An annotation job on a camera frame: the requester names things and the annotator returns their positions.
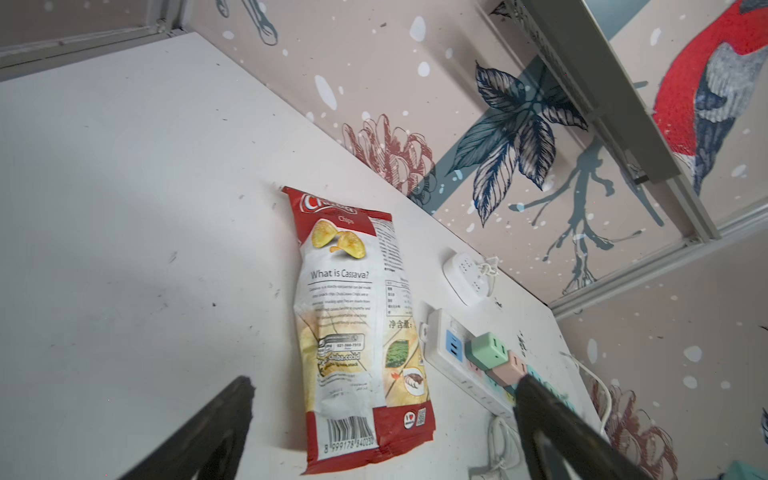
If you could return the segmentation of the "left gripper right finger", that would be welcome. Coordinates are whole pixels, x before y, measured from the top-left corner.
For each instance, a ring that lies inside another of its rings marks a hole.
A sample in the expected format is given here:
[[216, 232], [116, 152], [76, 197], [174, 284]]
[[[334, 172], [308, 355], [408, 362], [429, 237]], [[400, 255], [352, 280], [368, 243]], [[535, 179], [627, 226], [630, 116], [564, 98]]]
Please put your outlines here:
[[647, 479], [531, 375], [516, 388], [521, 446], [533, 479]]

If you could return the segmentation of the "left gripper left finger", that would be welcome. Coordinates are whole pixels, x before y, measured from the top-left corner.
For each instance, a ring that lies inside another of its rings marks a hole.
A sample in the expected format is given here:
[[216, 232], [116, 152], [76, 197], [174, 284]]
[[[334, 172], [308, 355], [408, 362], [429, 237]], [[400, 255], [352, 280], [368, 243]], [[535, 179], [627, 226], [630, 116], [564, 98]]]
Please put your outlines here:
[[252, 420], [255, 387], [246, 376], [228, 384], [125, 479], [233, 479]]

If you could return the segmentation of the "green plug adapter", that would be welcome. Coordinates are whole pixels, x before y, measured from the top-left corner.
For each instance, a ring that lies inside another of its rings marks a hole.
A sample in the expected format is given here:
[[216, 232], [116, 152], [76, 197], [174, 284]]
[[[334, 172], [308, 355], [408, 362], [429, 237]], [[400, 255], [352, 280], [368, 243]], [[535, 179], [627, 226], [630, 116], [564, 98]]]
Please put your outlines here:
[[471, 339], [465, 353], [469, 361], [482, 371], [492, 370], [508, 361], [505, 344], [491, 332]]

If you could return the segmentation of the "white colourful power strip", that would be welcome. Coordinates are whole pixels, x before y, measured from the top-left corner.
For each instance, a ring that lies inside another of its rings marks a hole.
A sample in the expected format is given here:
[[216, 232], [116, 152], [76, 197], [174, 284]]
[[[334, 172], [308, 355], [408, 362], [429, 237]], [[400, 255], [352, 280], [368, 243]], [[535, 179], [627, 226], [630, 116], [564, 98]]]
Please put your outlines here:
[[[485, 372], [465, 353], [475, 335], [444, 309], [432, 312], [421, 325], [426, 361], [492, 414], [516, 425], [513, 392], [491, 387]], [[500, 334], [511, 350], [545, 387], [583, 419], [594, 418], [588, 395], [578, 380], [578, 367], [563, 355], [565, 342], [552, 314], [535, 316], [521, 310], [512, 326]]]

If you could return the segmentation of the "red white snack bag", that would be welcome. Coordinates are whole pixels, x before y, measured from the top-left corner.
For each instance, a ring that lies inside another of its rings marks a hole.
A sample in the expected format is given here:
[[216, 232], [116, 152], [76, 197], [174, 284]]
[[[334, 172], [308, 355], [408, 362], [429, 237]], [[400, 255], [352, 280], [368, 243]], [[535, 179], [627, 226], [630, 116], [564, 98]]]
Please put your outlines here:
[[408, 453], [433, 439], [436, 422], [393, 219], [282, 191], [302, 259], [293, 310], [306, 471], [346, 471]]

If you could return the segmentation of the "pink plug adapter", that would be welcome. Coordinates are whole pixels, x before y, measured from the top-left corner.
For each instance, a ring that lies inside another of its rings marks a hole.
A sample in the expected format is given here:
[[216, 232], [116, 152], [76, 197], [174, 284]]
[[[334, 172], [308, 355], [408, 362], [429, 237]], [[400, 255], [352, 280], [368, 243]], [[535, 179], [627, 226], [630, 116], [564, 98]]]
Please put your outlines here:
[[503, 388], [516, 387], [519, 381], [528, 374], [527, 364], [511, 350], [507, 351], [507, 360], [489, 370], [486, 374]]

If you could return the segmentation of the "teal plug adapter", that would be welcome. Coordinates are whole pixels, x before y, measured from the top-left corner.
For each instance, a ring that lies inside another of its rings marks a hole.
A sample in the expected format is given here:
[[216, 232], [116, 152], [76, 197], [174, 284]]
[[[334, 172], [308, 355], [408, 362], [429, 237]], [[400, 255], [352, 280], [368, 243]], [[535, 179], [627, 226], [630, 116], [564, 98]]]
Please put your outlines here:
[[493, 377], [490, 371], [485, 372], [485, 378], [488, 381], [488, 383], [491, 385], [492, 388], [496, 390], [503, 390], [504, 386], [497, 382], [497, 380]]

